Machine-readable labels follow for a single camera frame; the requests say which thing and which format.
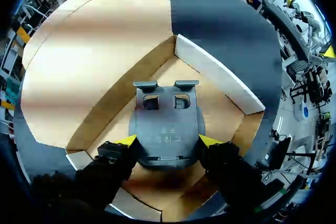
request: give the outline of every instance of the gray table surface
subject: gray table surface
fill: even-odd
[[[221,61],[265,105],[264,118],[245,156],[254,164],[268,151],[268,132],[279,107],[281,57],[276,32],[240,0],[170,1],[173,33],[182,34]],[[35,141],[20,109],[20,99],[14,114],[14,130],[17,148],[30,178],[56,170],[70,176],[74,174],[64,149]]]

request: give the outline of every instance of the gray plastic part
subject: gray plastic part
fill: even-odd
[[[196,103],[196,84],[198,81],[176,81],[172,87],[154,87],[154,82],[149,85],[134,83],[136,110],[130,119],[129,135],[136,134],[144,149],[145,154],[139,159],[142,166],[183,169],[197,161],[195,146],[198,134],[205,135],[205,124],[202,110]],[[175,109],[176,94],[188,95],[188,108]],[[143,100],[147,95],[158,96],[158,110],[144,108]]]

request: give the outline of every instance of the black cable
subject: black cable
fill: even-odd
[[[291,156],[291,155],[287,155],[287,156],[289,156],[290,158],[292,158],[296,163],[299,163],[300,165],[302,165],[299,161],[297,161],[295,158],[293,158],[293,156]]]
[[[289,182],[289,180],[286,178],[286,176],[284,175],[284,174],[282,174],[282,173],[280,173],[284,178],[285,178],[285,180],[287,180],[287,182],[290,184],[290,182]]]

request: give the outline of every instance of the table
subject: table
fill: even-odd
[[[264,118],[254,143],[244,157],[250,164],[255,164],[258,158],[267,154],[268,133],[281,95],[281,57],[276,32],[240,0],[170,1],[173,33],[182,34],[216,57],[265,105]],[[20,110],[20,99],[14,114],[14,131],[17,148],[30,178],[55,170],[70,175],[75,172],[63,149],[35,141]]]
[[[308,62],[310,48],[303,43],[301,35],[288,15],[279,6],[267,0],[262,0],[262,7],[264,9],[263,16],[268,18],[285,35],[295,51],[298,60]]]

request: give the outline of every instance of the cardboard box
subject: cardboard box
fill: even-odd
[[[65,4],[71,13],[55,24],[46,20],[49,25],[40,28],[46,30],[26,46],[35,47],[24,51],[21,106],[36,141],[65,148],[73,167],[82,169],[103,142],[128,136],[133,81],[172,86],[175,80],[199,80],[206,136],[233,141],[246,153],[265,107],[221,62],[173,35],[169,0]],[[185,220],[217,190],[199,162],[175,171],[137,164],[122,188],[113,207],[132,218],[165,222]]]

